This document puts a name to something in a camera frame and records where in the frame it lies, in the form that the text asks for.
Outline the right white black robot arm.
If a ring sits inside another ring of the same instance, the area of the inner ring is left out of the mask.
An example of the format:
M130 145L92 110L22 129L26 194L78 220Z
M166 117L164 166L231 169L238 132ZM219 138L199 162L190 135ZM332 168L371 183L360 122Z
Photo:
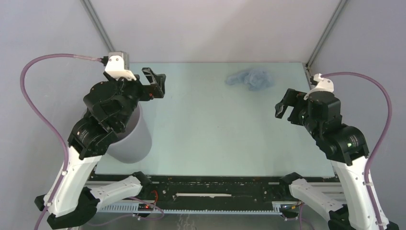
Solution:
M282 118L288 107L293 108L288 121L304 127L330 160L346 201L329 198L296 172L280 179L279 196L303 201L326 220L331 230L398 229L381 209L373 209L364 178L369 157L367 142L359 129L342 123L340 100L327 91L305 94L288 89L275 106L275 117Z

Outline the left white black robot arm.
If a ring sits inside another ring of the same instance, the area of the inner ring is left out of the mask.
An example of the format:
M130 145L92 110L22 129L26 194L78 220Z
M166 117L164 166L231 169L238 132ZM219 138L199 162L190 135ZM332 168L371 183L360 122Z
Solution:
M47 223L54 230L81 226L103 207L122 199L147 199L151 180L142 172L99 188L87 187L86 181L109 146L124 133L140 101L161 99L165 95L165 74L143 68L147 85L139 76L113 75L105 72L101 81L84 96L87 110L73 126L68 137L68 161L63 164L62 180L54 185L55 193L36 197L41 211L48 211Z

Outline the grey plastic trash bin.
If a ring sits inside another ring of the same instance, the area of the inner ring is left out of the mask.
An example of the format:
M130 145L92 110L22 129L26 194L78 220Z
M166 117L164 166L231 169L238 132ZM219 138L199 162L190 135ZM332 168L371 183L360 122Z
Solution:
M140 105L133 111L124 133L107 149L107 155L119 162L131 164L143 160L152 148L152 136Z

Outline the blue plastic trash bag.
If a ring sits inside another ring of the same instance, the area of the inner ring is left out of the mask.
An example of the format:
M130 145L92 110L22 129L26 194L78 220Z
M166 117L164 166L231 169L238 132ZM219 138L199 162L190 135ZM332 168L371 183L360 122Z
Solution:
M273 87L275 80L267 69L256 67L229 75L225 83L227 85L243 84L249 91L261 91Z

